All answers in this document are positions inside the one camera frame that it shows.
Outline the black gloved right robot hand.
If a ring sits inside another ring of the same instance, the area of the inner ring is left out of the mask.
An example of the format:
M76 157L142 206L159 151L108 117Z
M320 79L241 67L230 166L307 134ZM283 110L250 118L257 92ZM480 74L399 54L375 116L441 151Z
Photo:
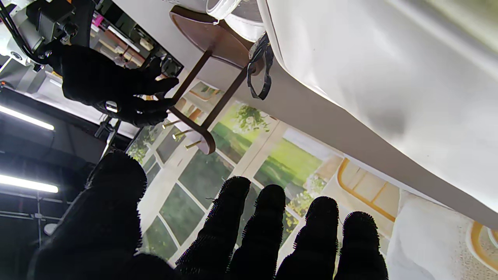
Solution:
M142 95L167 93L179 83L176 77L157 80L161 60L146 69L117 65L102 53L85 46L54 42L48 64L62 77L64 97L91 106L112 118L136 127L155 126L175 105L171 98L144 100Z

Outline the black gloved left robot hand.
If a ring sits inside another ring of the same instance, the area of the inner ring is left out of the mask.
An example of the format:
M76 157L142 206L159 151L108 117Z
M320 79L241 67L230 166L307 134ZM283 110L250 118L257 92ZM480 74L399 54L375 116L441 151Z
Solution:
M316 198L294 251L277 265L285 194L278 185L260 191L242 244L234 250L251 181L224 182L197 239L171 267L137 253L142 243L138 203L147 186L140 164L122 151L104 156L51 237L35 253L31 280L387 280L375 220L352 212L344 220L338 266L338 205Z

